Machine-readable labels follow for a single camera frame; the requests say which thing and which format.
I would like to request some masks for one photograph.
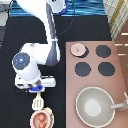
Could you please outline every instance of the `black cable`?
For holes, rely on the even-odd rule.
[[[11,9],[10,9],[10,6],[11,6],[11,3],[12,3],[12,2],[13,2],[13,0],[9,3],[9,7],[6,8],[5,4],[3,4],[3,3],[0,1],[0,3],[4,6],[4,10],[1,11],[0,13],[2,13],[2,12],[7,12],[7,13],[8,13],[8,17],[9,17],[9,11],[11,10]]]
[[[4,6],[4,10],[3,10],[3,11],[1,11],[0,13],[2,13],[2,12],[6,12],[6,11],[7,11],[7,9],[6,9],[5,4],[3,4],[1,1],[0,1],[0,3]]]
[[[63,34],[63,33],[65,33],[66,31],[68,31],[70,28],[71,28],[71,26],[72,26],[72,24],[73,24],[73,22],[74,22],[74,20],[75,20],[75,7],[74,7],[74,0],[72,0],[72,7],[74,8],[74,16],[73,16],[73,19],[72,19],[72,21],[71,21],[71,23],[70,23],[70,25],[69,25],[69,27],[66,29],[66,30],[64,30],[64,31],[62,31],[60,34],[58,34],[58,36],[57,37],[59,37],[61,34]]]
[[[10,6],[11,6],[12,2],[14,2],[14,0],[12,0],[12,1],[10,2],[10,4],[9,4],[8,12],[7,12],[7,13],[8,13],[8,18],[9,18],[9,11],[11,10],[11,9],[10,9]]]

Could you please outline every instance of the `white bowl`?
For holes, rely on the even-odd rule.
[[[76,98],[76,111],[80,119],[91,127],[105,127],[115,116],[112,97],[99,87],[87,87]]]

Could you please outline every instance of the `food item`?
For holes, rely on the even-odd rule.
[[[45,128],[46,127],[46,123],[43,121],[43,122],[40,122],[39,124],[39,128]]]
[[[40,121],[44,121],[44,120],[46,119],[46,115],[45,115],[45,114],[39,114],[39,115],[38,115],[38,119],[39,119]]]

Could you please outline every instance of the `black surface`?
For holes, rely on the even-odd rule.
[[[112,76],[115,73],[114,66],[109,62],[102,62],[98,66],[100,74],[103,76]]]
[[[68,28],[73,17],[55,17],[57,35]],[[56,78],[55,88],[46,88],[42,94],[45,106],[55,115],[54,128],[66,128],[66,68],[65,42],[110,41],[107,16],[76,17],[69,31],[59,36],[61,60],[54,67],[39,66],[42,75]],[[35,17],[13,17],[7,20],[7,28],[0,51],[0,128],[30,128],[35,94],[14,92],[15,72],[12,58],[26,42],[45,43],[45,29]]]
[[[79,62],[75,65],[75,72],[81,77],[88,76],[90,71],[91,68],[86,62]]]
[[[106,58],[111,55],[111,49],[106,45],[99,45],[96,48],[96,54],[102,58]]]
[[[82,56],[79,56],[79,58],[84,58],[89,54],[89,49],[86,46],[85,46],[85,48],[86,48],[85,53]]]

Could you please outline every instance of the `black circle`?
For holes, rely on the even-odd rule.
[[[114,66],[109,62],[102,62],[98,66],[100,74],[103,76],[112,76],[115,73]]]
[[[86,49],[85,53],[82,56],[79,56],[79,58],[84,58],[88,55],[89,49],[86,46],[85,46],[85,49]]]
[[[87,76],[89,75],[90,71],[91,71],[91,68],[89,64],[87,64],[86,62],[79,62],[75,66],[75,72],[79,76],[82,76],[82,77]]]
[[[106,45],[99,45],[96,48],[96,54],[102,58],[106,58],[111,55],[111,49]]]

